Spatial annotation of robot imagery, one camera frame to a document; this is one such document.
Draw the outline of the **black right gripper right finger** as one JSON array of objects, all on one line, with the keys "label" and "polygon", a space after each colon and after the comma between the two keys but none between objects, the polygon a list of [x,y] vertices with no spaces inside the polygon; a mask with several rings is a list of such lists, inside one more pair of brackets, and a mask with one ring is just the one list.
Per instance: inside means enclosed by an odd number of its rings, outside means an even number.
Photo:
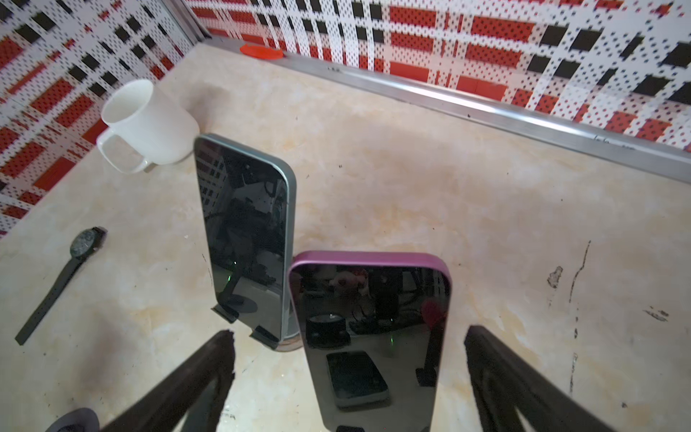
[{"label": "black right gripper right finger", "polygon": [[609,431],[488,329],[469,327],[464,345],[484,431]]}]

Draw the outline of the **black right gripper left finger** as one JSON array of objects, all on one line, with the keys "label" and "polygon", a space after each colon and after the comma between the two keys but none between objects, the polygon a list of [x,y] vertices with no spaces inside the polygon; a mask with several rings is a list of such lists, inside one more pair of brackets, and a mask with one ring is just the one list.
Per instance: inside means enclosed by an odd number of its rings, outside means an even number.
[{"label": "black right gripper left finger", "polygon": [[104,431],[214,431],[235,380],[235,338],[223,330]]}]

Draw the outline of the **black phone purple edge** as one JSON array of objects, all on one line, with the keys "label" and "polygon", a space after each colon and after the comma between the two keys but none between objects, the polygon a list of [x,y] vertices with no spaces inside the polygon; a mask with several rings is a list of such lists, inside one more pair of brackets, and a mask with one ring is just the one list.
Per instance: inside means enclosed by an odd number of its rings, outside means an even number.
[{"label": "black phone purple edge", "polygon": [[430,430],[452,293],[444,261],[307,251],[289,281],[326,430]]}]

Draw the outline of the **black phone green edge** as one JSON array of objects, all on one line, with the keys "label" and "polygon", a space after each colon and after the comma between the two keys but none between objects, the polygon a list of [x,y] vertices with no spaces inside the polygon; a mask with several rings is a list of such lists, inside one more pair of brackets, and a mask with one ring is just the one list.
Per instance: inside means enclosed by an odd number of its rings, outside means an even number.
[{"label": "black phone green edge", "polygon": [[292,169],[216,134],[195,139],[194,160],[216,304],[236,311],[251,332],[262,326],[280,340],[300,334],[288,282]]}]

